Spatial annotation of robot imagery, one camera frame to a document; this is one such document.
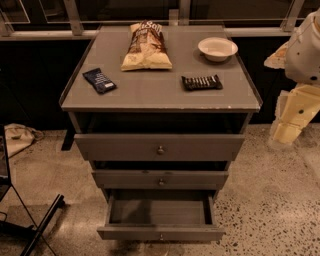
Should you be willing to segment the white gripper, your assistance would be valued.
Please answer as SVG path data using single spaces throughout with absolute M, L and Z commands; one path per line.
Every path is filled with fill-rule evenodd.
M 292 144 L 319 111 L 320 87 L 298 83 L 286 97 L 280 122 L 275 120 L 271 125 L 271 138 L 282 144 Z

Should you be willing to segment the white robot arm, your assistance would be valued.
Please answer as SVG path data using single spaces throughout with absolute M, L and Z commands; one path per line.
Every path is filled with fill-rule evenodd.
M 264 65 L 283 69 L 296 82 L 294 89 L 280 93 L 270 131 L 274 141 L 292 144 L 320 111 L 320 8 L 305 18 Z

